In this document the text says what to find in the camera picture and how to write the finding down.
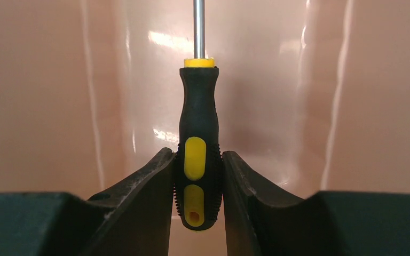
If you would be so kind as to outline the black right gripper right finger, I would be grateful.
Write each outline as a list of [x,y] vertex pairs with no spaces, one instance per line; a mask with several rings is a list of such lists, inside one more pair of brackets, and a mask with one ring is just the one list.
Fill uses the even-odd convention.
[[223,153],[228,255],[410,255],[410,194],[319,191],[302,199]]

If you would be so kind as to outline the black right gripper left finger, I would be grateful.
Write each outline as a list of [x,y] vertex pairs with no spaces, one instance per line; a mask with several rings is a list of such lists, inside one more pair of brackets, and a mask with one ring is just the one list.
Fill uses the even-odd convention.
[[0,255],[167,255],[175,155],[83,200],[66,192],[0,193]]

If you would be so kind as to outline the black yellow screwdriver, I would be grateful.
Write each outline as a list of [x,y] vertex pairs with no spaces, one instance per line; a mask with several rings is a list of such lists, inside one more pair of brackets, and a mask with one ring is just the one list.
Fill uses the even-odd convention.
[[179,120],[174,197],[183,225],[211,228],[222,203],[223,161],[215,88],[219,69],[205,50],[205,2],[193,2],[194,57],[179,70],[184,101]]

